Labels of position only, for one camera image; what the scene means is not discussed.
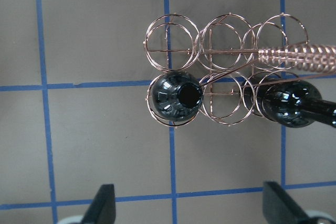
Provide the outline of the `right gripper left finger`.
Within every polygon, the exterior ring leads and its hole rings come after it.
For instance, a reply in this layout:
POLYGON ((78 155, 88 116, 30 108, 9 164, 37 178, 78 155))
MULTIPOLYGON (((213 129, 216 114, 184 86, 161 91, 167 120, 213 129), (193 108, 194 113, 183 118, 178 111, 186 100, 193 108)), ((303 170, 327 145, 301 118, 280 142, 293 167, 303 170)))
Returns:
POLYGON ((114 184, 101 185, 81 223, 113 224, 116 220, 114 184))

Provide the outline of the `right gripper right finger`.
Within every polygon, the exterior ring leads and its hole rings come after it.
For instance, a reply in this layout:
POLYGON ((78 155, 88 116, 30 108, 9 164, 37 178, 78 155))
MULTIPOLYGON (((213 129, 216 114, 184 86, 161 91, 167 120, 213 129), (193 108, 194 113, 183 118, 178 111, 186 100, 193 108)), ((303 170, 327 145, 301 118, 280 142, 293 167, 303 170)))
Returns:
POLYGON ((267 223, 309 223, 309 216, 277 182, 264 182, 263 215, 267 223))

